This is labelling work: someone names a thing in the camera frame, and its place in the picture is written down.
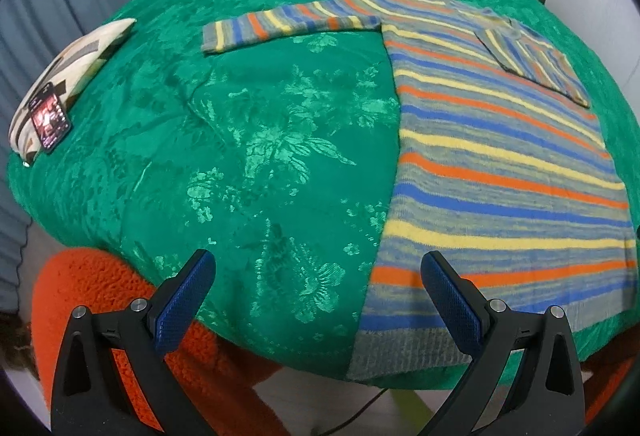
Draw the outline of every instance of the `striped sweater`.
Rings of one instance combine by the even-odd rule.
[[[325,0],[210,23],[220,54],[282,36],[377,30],[401,104],[400,157],[348,376],[465,362],[424,291],[440,250],[487,297],[573,330],[632,307],[625,185],[588,95],[545,38],[455,0]]]

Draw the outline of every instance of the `bed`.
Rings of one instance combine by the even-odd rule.
[[[118,254],[156,285],[209,249],[218,274],[198,318],[240,346],[342,380],[451,388],[461,355],[353,372],[400,153],[381,36],[323,32],[201,52],[207,23],[313,1],[133,0],[113,19],[135,18],[134,32],[71,109],[74,129],[32,167],[12,157],[10,188],[60,242]],[[537,0],[456,1],[509,16],[566,55],[590,98],[580,113],[604,140],[637,226],[640,129],[597,56]],[[573,326],[581,359],[640,318],[636,267],[616,272],[624,286],[607,289],[611,308]],[[595,286],[585,278],[569,293],[580,283]],[[529,283],[537,294],[547,285]]]

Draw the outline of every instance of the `curtain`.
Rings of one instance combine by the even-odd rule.
[[[14,112],[47,64],[129,0],[0,0],[0,311],[18,309],[18,273],[31,219],[6,185]]]

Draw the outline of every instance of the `blue gripper pad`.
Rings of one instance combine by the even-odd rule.
[[[164,299],[166,305],[155,316],[155,323],[151,328],[158,355],[164,356],[178,349],[215,277],[215,258],[210,252],[200,249],[191,256],[178,275],[168,279],[158,288],[156,295],[160,295],[161,288],[165,285],[177,285],[175,291],[171,289],[172,294]]]
[[[447,269],[437,261],[438,256],[444,260]],[[422,258],[422,285],[429,293],[460,352],[475,358],[482,349],[481,322],[455,283],[462,281],[460,276],[441,254],[437,253],[436,257],[429,253]]]

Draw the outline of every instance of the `green cloth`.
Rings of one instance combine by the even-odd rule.
[[[200,52],[206,23],[310,1],[131,1],[114,19],[136,18],[132,37],[71,110],[74,129],[31,168],[12,156],[8,178],[62,243],[120,254],[155,284],[208,248],[218,274],[202,322],[288,366],[343,378],[398,157],[381,36]],[[461,1],[525,23],[567,55],[638,225],[640,128],[596,55],[537,0]],[[638,309],[575,334],[581,358],[637,320]],[[462,371],[374,383],[449,388]]]

